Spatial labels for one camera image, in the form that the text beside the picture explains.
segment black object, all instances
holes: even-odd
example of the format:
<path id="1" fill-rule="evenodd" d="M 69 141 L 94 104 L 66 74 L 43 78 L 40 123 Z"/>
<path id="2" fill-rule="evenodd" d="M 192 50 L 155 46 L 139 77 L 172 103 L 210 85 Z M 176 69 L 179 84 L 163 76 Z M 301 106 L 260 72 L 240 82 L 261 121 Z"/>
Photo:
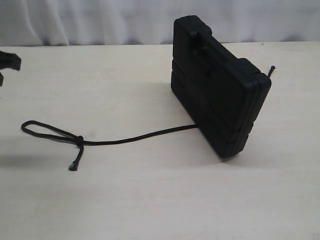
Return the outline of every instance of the black object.
<path id="1" fill-rule="evenodd" d="M 221 158 L 241 152 L 271 87 L 236 58 L 199 17 L 175 20 L 171 88 Z"/>
<path id="2" fill-rule="evenodd" d="M 52 134 L 43 134 L 43 133 L 38 133 L 38 132 L 32 131 L 27 128 L 30 125 L 36 125 L 39 127 L 49 129 L 49 130 L 54 131 L 62 136 L 57 136 L 57 135 L 52 135 Z M 136 136 L 136 137 L 127 138 L 127 139 L 123 139 L 123 140 L 116 140 L 116 141 L 85 141 L 83 136 L 74 135 L 70 132 L 61 130 L 59 128 L 56 128 L 54 126 L 51 126 L 51 125 L 48 125 L 48 124 L 45 124 L 42 122 L 31 120 L 31 121 L 26 121 L 25 123 L 23 123 L 21 125 L 21 129 L 23 132 L 30 134 L 34 137 L 43 138 L 43 139 L 50 139 L 50 140 L 54 140 L 54 141 L 77 145 L 77 147 L 79 148 L 79 153 L 78 153 L 76 159 L 69 166 L 69 171 L 72 171 L 72 172 L 78 170 L 79 161 L 84 153 L 85 146 L 106 146 L 106 145 L 126 144 L 126 143 L 131 143 L 131 142 L 135 142 L 135 141 L 139 141 L 142 139 L 147 139 L 147 138 L 151 138 L 151 137 L 155 137 L 155 136 L 159 136 L 159 135 L 163 135 L 163 134 L 169 134 L 169 133 L 174 133 L 174 132 L 188 130 L 188 129 L 196 129 L 197 127 L 198 126 L 195 124 L 194 125 L 187 125 L 187 126 L 178 126 L 178 127 L 174 127 L 174 128 L 165 129 L 165 130 L 155 131 L 155 132 L 148 133 L 148 134 L 141 135 L 141 136 Z"/>
<path id="3" fill-rule="evenodd" d="M 1 69 L 13 69 L 20 71 L 21 58 L 14 53 L 7 53 L 0 51 L 0 70 Z M 0 72 L 0 87 L 4 82 L 4 76 Z"/>

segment table surface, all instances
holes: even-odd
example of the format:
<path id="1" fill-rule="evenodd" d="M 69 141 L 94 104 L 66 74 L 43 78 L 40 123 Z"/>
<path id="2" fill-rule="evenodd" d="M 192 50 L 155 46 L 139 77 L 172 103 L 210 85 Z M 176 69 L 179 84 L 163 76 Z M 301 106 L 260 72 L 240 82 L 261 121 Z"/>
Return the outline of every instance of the table surface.
<path id="1" fill-rule="evenodd" d="M 320 42 L 231 43 L 272 87 L 240 154 L 198 129 L 113 146 L 35 138 L 37 120 L 108 141 L 192 124 L 170 88 L 172 45 L 1 47 L 2 240 L 319 240 Z"/>

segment white curtain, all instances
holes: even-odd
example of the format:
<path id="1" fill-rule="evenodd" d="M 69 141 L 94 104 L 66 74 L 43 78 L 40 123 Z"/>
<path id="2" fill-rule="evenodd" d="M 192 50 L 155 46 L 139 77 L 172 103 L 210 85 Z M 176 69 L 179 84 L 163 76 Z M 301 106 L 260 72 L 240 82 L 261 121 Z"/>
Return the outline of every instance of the white curtain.
<path id="1" fill-rule="evenodd" d="M 320 41 L 320 0 L 0 0 L 0 46 L 166 44 L 185 15 L 223 43 Z"/>

